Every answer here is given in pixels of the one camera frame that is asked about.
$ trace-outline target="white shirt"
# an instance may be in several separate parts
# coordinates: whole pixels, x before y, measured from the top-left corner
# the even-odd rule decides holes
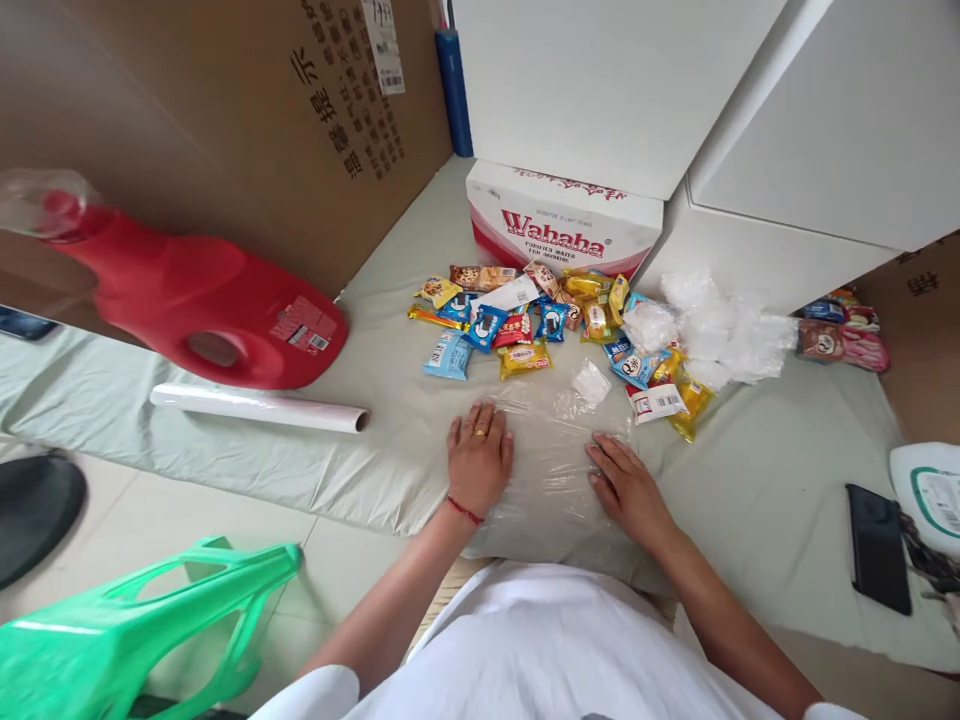
[[[358,695],[352,670],[323,667],[251,720],[780,717],[679,642],[623,583],[516,562],[471,578],[407,663]],[[805,720],[863,718],[821,703]]]

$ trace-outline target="red detergent bottle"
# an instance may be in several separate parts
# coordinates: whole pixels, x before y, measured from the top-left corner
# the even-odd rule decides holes
[[[200,377],[292,390],[333,363],[347,324],[306,282],[221,238],[172,237],[105,205],[69,170],[0,173],[0,227],[41,239],[96,273],[100,316]],[[217,336],[224,365],[200,354]]]

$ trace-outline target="wahaha box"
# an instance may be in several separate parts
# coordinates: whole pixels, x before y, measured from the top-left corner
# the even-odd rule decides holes
[[[559,275],[594,268],[629,279],[663,229],[663,203],[478,160],[467,176],[473,235],[485,261]]]

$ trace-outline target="red string bracelet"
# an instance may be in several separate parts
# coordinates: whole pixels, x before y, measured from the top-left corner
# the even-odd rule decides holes
[[[453,507],[456,508],[457,512],[459,512],[462,515],[466,515],[468,518],[470,518],[470,522],[472,522],[477,527],[480,527],[481,525],[483,525],[483,518],[477,517],[476,515],[474,515],[472,512],[467,510],[463,505],[458,503],[449,495],[447,495],[447,502],[453,505]]]

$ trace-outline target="smartphone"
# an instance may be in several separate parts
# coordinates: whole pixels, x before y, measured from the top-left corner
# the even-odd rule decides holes
[[[900,508],[858,485],[846,487],[853,532],[854,589],[901,615],[911,615]]]
[[[38,318],[36,315],[27,315],[19,310],[0,305],[0,332],[36,342],[49,335],[53,330],[60,327],[59,324],[50,320]]]

